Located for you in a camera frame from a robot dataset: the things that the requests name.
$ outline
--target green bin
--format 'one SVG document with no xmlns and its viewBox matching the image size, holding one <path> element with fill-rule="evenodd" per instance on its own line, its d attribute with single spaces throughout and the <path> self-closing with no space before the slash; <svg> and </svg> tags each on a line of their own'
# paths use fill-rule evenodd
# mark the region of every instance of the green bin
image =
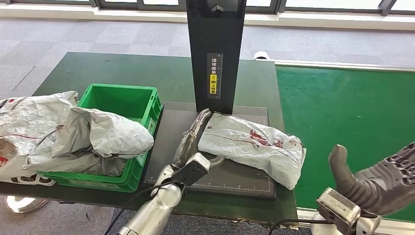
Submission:
<svg viewBox="0 0 415 235">
<path fill-rule="evenodd" d="M 156 130 L 161 112 L 156 88 L 96 83 L 87 88 L 78 107 L 99 109 L 138 121 L 151 135 Z M 72 172 L 39 173 L 64 186 L 134 192 L 137 190 L 146 158 L 147 153 L 143 153 L 127 160 L 122 175 L 118 177 Z"/>
</svg>

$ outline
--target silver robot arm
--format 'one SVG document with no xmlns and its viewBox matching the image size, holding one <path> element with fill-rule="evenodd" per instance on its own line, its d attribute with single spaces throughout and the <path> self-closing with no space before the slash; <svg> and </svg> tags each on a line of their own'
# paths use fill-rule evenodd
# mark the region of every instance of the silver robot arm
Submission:
<svg viewBox="0 0 415 235">
<path fill-rule="evenodd" d="M 314 235 L 372 235 L 381 216 L 415 201 L 415 142 L 355 175 L 346 164 L 345 147 L 334 146 L 328 159 L 336 190 L 328 188 L 316 200 L 314 219 L 334 225 L 312 225 Z"/>
<path fill-rule="evenodd" d="M 180 203 L 182 190 L 219 166 L 225 158 L 207 160 L 198 152 L 198 140 L 211 116 L 209 109 L 199 113 L 190 130 L 184 133 L 173 163 L 160 172 L 155 186 L 175 180 L 177 183 L 154 189 L 153 199 L 145 203 L 134 217 L 118 232 L 119 235 L 159 235 L 166 226 L 173 209 Z"/>
<path fill-rule="evenodd" d="M 163 186 L 156 196 L 145 203 L 134 217 L 118 232 L 119 235 L 159 235 L 166 226 L 172 210 L 182 198 L 176 184 Z"/>
</svg>

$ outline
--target black pole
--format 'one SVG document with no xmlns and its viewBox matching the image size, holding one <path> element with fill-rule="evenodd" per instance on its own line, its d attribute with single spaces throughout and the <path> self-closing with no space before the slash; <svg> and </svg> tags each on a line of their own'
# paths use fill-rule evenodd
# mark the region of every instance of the black pole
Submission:
<svg viewBox="0 0 415 235">
<path fill-rule="evenodd" d="M 187 0 L 197 111 L 232 114 L 246 0 Z"/>
</svg>

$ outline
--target gray carpet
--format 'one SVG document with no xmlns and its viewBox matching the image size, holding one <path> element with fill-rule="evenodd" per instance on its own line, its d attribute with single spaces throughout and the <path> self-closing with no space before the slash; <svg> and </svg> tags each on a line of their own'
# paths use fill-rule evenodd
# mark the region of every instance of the gray carpet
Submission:
<svg viewBox="0 0 415 235">
<path fill-rule="evenodd" d="M 242 59 L 265 50 L 271 58 L 415 68 L 415 33 L 334 29 L 244 28 Z M 0 18 L 0 99 L 33 94 L 68 51 L 190 56 L 186 24 Z M 112 234 L 133 215 L 126 211 Z M 50 202 L 29 214 L 6 210 L 0 235 L 101 235 L 113 208 Z M 263 235 L 258 224 L 174 215 L 169 235 Z M 311 234 L 308 229 L 274 234 Z"/>
</svg>

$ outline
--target plastic bag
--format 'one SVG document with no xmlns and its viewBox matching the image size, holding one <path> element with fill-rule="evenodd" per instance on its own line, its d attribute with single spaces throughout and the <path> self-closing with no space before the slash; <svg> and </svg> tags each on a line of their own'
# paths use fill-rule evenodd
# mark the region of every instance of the plastic bag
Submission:
<svg viewBox="0 0 415 235">
<path fill-rule="evenodd" d="M 264 170 L 287 189 L 301 175 L 306 149 L 295 136 L 238 117 L 214 113 L 198 144 L 200 151 Z"/>
<path fill-rule="evenodd" d="M 40 153 L 34 151 L 27 157 L 27 163 L 23 166 L 25 169 L 57 171 L 56 166 L 60 163 L 59 171 L 115 175 L 123 172 L 123 161 L 113 162 L 116 163 L 114 166 L 122 168 L 104 169 L 103 166 L 108 166 L 106 162 L 109 161 L 95 159 L 92 155 L 79 156 L 82 159 L 76 160 L 68 158 L 68 153 L 82 152 L 92 147 L 93 153 L 100 157 L 131 159 L 148 151 L 154 139 L 138 122 L 98 109 L 73 107 L 64 126 L 47 136 L 44 143 L 38 147 L 42 149 Z M 88 170 L 95 164 L 99 166 Z"/>
<path fill-rule="evenodd" d="M 17 97 L 0 101 L 0 181 L 51 185 L 51 180 L 22 169 L 38 143 L 64 124 L 78 93 Z"/>
</svg>

